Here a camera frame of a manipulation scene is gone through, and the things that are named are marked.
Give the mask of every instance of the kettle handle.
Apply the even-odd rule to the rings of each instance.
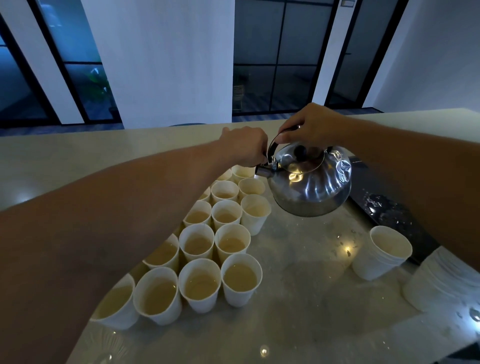
[[[279,136],[280,134],[282,134],[283,132],[292,132],[294,130],[297,130],[300,128],[300,125],[294,125],[294,126],[290,126],[289,128],[286,128],[284,130],[282,130],[282,132],[278,133],[276,136]],[[270,143],[270,146],[268,147],[268,151],[267,151],[267,159],[268,159],[268,163],[272,163],[272,157],[273,155],[275,154],[275,150],[276,150],[276,147],[278,147],[278,144],[275,143],[275,138],[273,138],[272,142]],[[330,153],[332,151],[333,147],[332,146],[329,146],[326,150],[327,153]]]

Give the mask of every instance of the person's right arm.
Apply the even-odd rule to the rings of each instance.
[[[480,271],[480,144],[390,128],[309,104],[288,119],[279,144],[343,146],[401,193],[422,226]]]

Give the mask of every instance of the person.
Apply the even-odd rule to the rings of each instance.
[[[480,145],[397,130],[309,104],[278,143],[344,146],[398,185],[427,231],[480,269]],[[0,212],[0,352],[62,363],[108,290],[166,239],[233,165],[266,162],[262,129],[131,160]]]

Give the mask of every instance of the marble countertop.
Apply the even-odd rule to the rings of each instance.
[[[381,122],[389,114],[362,117]],[[282,122],[0,138],[0,208],[116,163],[216,139],[223,126],[260,126],[272,139]],[[220,294],[212,312],[184,305],[168,327],[140,318],[114,333],[90,323],[69,363],[112,355],[114,363],[430,364],[477,339],[480,324],[468,310],[478,303],[423,314],[402,298],[410,263],[373,282],[355,275],[350,263],[371,226],[349,201],[326,216],[299,218],[269,189],[265,195],[272,214],[248,250],[264,278],[247,306],[234,309]]]

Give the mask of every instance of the kettle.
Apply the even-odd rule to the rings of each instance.
[[[295,125],[285,131],[300,128]],[[337,209],[350,194],[352,166],[345,151],[337,146],[326,150],[288,144],[275,153],[271,142],[268,162],[259,164],[255,174],[266,177],[278,205],[301,217],[321,216]]]

